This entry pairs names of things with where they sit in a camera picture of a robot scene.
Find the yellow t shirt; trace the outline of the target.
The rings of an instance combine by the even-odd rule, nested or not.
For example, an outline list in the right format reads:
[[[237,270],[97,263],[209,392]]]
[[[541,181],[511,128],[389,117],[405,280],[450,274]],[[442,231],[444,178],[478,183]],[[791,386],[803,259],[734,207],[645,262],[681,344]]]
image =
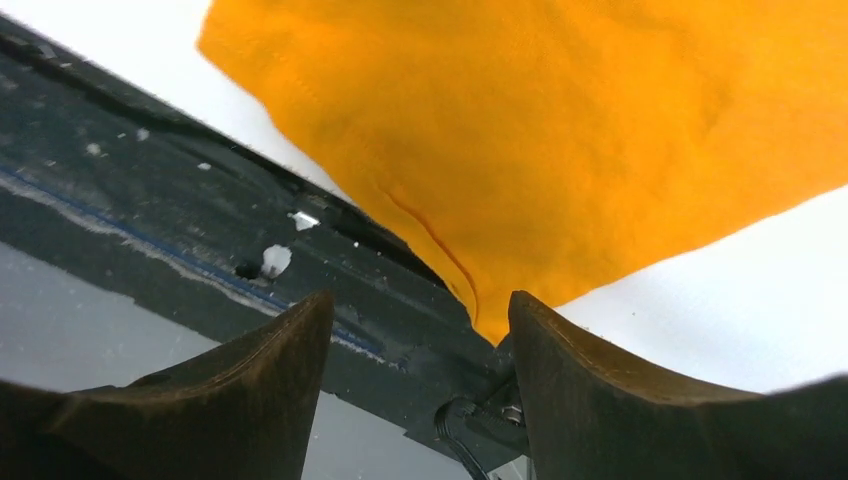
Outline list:
[[[843,1],[215,1],[197,46],[492,344],[847,181]]]

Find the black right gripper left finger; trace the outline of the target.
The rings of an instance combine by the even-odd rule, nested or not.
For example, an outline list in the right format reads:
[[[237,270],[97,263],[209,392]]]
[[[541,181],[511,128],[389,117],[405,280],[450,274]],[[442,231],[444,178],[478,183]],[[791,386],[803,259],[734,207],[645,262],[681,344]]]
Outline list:
[[[124,387],[3,382],[5,479],[298,479],[334,318],[312,294],[268,324]]]

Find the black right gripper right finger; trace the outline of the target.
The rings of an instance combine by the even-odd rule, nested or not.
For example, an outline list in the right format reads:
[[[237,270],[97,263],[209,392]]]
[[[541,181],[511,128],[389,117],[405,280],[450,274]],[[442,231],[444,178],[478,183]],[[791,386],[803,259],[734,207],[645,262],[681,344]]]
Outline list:
[[[772,394],[697,380],[510,299],[530,456],[541,479],[843,479],[847,380]]]

